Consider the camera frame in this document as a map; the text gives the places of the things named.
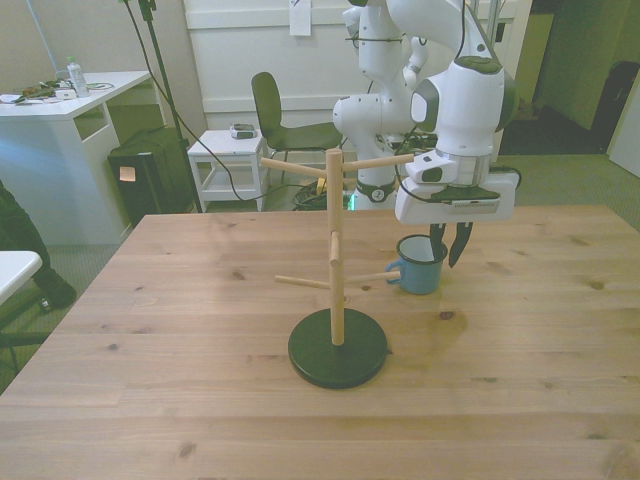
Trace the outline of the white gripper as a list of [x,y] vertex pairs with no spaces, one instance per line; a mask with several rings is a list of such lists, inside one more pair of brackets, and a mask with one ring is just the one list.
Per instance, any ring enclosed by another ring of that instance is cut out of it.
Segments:
[[478,186],[419,184],[407,177],[401,183],[395,214],[403,224],[431,224],[429,237],[435,260],[447,253],[442,243],[445,223],[456,224],[448,265],[453,268],[471,236],[473,223],[508,219],[513,213],[517,174],[490,173]]

